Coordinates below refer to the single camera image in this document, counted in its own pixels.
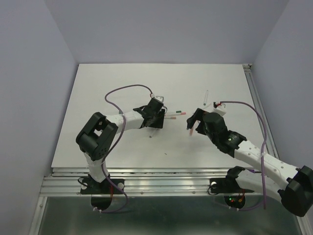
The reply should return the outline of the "light blue cap marker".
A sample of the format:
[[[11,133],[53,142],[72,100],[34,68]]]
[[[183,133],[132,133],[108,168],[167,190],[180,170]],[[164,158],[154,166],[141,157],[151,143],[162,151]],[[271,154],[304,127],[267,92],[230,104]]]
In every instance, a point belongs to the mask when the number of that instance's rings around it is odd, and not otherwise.
[[[208,103],[208,104],[206,104],[203,108],[206,109],[206,108],[208,108],[208,107],[211,106],[211,105],[212,105],[212,103]]]

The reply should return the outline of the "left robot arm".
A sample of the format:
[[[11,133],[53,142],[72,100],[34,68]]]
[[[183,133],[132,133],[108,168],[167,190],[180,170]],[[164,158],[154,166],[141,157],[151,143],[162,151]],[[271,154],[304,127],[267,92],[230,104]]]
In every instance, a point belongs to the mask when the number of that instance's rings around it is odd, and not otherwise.
[[[79,149],[84,153],[89,176],[93,179],[92,187],[98,193],[109,187],[106,179],[109,173],[105,159],[108,156],[113,140],[117,134],[142,128],[163,128],[165,109],[163,103],[153,97],[147,105],[134,108],[127,113],[105,116],[94,113],[76,137]]]

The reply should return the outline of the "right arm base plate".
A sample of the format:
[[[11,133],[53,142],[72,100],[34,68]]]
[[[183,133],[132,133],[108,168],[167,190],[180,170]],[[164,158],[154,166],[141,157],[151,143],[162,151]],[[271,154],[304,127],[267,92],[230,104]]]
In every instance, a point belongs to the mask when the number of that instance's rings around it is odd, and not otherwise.
[[[210,186],[207,193],[209,195],[218,195],[220,193],[235,194],[233,196],[224,196],[225,203],[239,211],[247,211],[244,209],[246,203],[245,194],[252,193],[253,190],[247,188],[241,188],[237,183],[239,173],[247,173],[247,170],[240,166],[235,166],[227,171],[227,175],[224,178],[211,178]]]

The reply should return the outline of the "dark green marker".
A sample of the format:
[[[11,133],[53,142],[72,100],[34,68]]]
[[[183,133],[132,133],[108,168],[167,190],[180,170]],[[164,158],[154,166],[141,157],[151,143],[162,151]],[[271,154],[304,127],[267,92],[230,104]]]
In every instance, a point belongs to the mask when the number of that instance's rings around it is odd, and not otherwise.
[[[208,94],[209,94],[209,91],[206,90],[205,95],[204,95],[204,99],[203,99],[203,106],[204,107],[208,104]]]

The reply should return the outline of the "orange clear cap marker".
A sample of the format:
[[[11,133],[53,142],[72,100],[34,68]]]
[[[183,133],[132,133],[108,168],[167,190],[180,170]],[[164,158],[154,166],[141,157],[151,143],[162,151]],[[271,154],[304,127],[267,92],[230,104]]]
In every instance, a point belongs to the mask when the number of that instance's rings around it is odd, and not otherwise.
[[[189,135],[192,136],[194,131],[194,126],[190,129]]]

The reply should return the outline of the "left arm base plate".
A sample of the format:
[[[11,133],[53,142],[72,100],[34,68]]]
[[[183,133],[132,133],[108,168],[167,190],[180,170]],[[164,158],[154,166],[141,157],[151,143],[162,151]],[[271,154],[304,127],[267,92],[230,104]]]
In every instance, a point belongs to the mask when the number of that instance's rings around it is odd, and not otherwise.
[[[80,194],[90,195],[91,205],[98,210],[107,210],[112,204],[113,196],[123,194],[123,189],[117,189],[107,179],[99,183],[88,176],[80,177],[77,181],[81,187]]]

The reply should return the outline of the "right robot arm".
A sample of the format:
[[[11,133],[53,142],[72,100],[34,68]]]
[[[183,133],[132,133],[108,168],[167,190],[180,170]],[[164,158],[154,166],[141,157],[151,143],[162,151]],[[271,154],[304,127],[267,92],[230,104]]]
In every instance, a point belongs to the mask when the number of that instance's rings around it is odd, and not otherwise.
[[[280,202],[290,213],[304,217],[313,205],[313,171],[287,164],[227,128],[224,111],[207,112],[198,108],[187,119],[187,129],[198,123],[196,132],[207,136],[221,152],[252,166],[250,171],[235,166],[223,178],[212,180],[208,193],[235,194],[257,192]]]

